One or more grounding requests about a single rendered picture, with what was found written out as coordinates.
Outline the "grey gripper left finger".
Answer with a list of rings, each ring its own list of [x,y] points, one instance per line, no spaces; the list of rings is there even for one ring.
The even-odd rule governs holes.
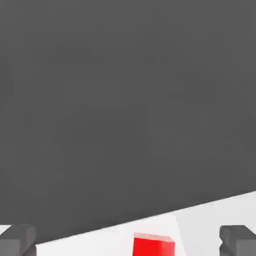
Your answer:
[[[0,234],[0,256],[37,256],[36,238],[35,226],[11,225]]]

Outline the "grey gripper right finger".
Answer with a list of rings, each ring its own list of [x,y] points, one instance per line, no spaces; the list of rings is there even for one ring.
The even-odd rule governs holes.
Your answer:
[[[219,256],[256,256],[256,234],[245,225],[222,225]]]

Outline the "small red cube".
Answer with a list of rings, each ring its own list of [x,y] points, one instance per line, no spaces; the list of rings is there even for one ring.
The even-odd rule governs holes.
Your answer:
[[[135,232],[132,256],[175,256],[175,241],[169,236]]]

